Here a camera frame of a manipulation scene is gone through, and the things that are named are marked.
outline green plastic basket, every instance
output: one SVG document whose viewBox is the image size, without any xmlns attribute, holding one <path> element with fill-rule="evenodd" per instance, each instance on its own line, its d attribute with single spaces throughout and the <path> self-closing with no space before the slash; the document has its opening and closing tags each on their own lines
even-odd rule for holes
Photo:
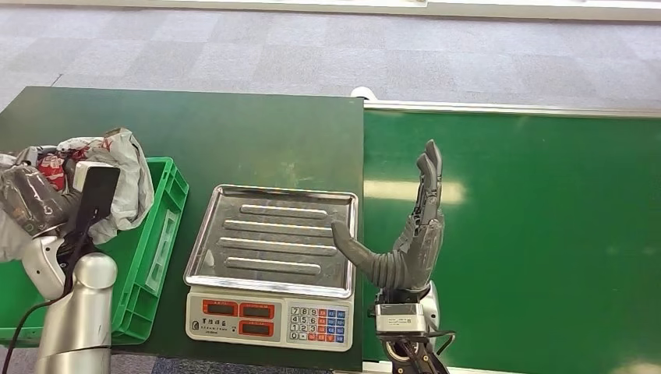
<svg viewBox="0 0 661 374">
<path fill-rule="evenodd" d="M 144 222 L 99 248 L 117 263 L 112 291 L 112 343 L 143 343 L 151 333 L 158 300 L 172 253 L 189 186 L 169 157 L 148 158 L 154 205 Z M 0 263 L 0 344 L 8 344 L 26 310 L 43 298 L 18 261 Z M 39 344 L 46 308 L 33 312 L 18 340 L 19 347 Z"/>
</svg>

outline weighing scale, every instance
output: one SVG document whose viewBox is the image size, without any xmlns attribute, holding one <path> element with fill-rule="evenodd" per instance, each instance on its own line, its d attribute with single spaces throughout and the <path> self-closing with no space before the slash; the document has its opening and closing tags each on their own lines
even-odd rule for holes
<svg viewBox="0 0 661 374">
<path fill-rule="evenodd" d="M 186 267 L 194 340 L 318 351 L 352 346 L 355 268 L 331 221 L 356 235 L 358 198 L 219 185 Z"/>
</svg>

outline robotic arm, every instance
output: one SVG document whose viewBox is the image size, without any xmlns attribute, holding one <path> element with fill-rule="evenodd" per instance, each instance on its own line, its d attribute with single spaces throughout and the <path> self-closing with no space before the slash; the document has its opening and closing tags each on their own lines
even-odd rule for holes
<svg viewBox="0 0 661 374">
<path fill-rule="evenodd" d="M 437 291 L 430 280 L 443 237 L 440 211 L 440 151 L 433 140 L 417 160 L 418 198 L 403 232 L 389 253 L 376 254 L 351 237 L 342 223 L 332 224 L 335 246 L 380 288 L 376 297 L 376 335 L 393 363 L 393 374 L 447 374 L 438 355 L 454 339 L 439 330 Z M 449 336 L 435 354 L 435 338 Z"/>
<path fill-rule="evenodd" d="M 2 177 L 18 181 L 17 175 L 25 173 L 5 173 Z M 53 221 L 54 228 L 34 236 L 23 249 L 23 267 L 47 301 L 23 317 L 12 341 L 16 342 L 30 312 L 48 307 L 37 352 L 37 374 L 110 372 L 111 296 L 117 266 L 111 257 L 98 252 L 87 231 L 110 214 L 118 178 L 119 169 L 110 165 L 79 162 L 72 184 L 74 199 L 64 205 L 68 219 Z M 28 192 L 34 194 L 35 189 L 17 191 L 21 193 L 15 201 L 36 198 Z M 12 350 L 9 347 L 3 374 Z"/>
</svg>

